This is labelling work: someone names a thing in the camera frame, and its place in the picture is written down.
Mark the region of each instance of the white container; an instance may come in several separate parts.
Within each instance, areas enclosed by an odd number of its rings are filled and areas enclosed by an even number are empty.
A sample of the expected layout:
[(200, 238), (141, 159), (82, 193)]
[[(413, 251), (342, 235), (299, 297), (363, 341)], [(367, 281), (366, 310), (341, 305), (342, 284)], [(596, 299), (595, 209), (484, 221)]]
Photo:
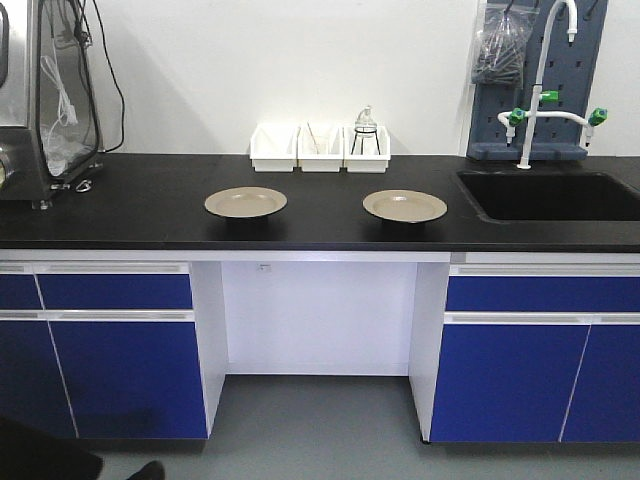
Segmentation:
[(342, 127), (322, 124), (310, 126), (311, 131), (306, 124), (300, 126), (298, 165), (303, 172), (339, 172), (344, 161)]
[(256, 172), (293, 172), (298, 125), (261, 123), (251, 135), (249, 157)]
[(389, 160), (391, 160), (391, 139), (385, 127), (378, 125), (379, 153), (375, 136), (365, 138), (364, 143), (361, 144), (362, 135), (358, 135), (354, 149), (356, 132), (353, 125), (345, 126), (343, 130), (344, 166), (347, 167), (347, 172), (384, 173), (387, 170)]

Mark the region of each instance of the plate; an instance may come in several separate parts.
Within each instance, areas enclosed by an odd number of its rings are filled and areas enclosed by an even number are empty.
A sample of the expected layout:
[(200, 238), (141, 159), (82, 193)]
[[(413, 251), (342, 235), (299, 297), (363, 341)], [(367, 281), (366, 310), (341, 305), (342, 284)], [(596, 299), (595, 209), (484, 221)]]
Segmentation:
[(362, 205), (376, 217), (403, 223), (427, 222), (447, 213), (447, 204), (438, 197), (412, 190), (375, 192)]
[(238, 187), (221, 190), (207, 197), (204, 208), (225, 218), (258, 218), (284, 208), (287, 197), (262, 187)]

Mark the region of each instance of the sink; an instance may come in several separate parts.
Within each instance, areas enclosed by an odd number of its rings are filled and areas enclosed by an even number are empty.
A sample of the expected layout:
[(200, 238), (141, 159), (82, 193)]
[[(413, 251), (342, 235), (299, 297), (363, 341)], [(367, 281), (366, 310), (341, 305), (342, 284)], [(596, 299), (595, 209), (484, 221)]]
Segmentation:
[(476, 209), (496, 220), (640, 220), (640, 192), (603, 173), (463, 171), (458, 178)]

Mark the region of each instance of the green valve handle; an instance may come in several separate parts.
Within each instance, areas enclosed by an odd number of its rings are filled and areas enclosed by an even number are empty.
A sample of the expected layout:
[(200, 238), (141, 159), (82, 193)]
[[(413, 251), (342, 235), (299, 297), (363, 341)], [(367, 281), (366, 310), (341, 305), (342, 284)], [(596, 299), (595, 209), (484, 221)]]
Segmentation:
[(560, 94), (557, 90), (545, 90), (540, 94), (540, 101), (542, 103), (557, 102), (560, 99)]
[(609, 116), (606, 108), (596, 108), (593, 112), (591, 112), (591, 116), (589, 117), (589, 125), (592, 127), (597, 127), (602, 122), (604, 122)]
[(513, 111), (509, 114), (509, 125), (511, 125), (512, 127), (517, 127), (526, 117), (527, 112), (525, 112), (521, 108), (514, 108)]

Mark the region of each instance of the plastic bag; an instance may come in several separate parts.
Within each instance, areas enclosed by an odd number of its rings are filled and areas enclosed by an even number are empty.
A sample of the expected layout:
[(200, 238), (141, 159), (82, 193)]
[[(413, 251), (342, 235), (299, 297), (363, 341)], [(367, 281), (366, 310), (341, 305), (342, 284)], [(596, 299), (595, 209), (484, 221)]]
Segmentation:
[(79, 157), (91, 153), (92, 147), (68, 139), (64, 135), (56, 133), (54, 129), (55, 124), (52, 128), (49, 128), (48, 125), (40, 125), (40, 135), (43, 139), (42, 148), (47, 159), (49, 173), (58, 177), (65, 173)]
[(527, 42), (538, 12), (537, 8), (511, 4), (486, 5), (476, 41), (472, 83), (522, 86)]

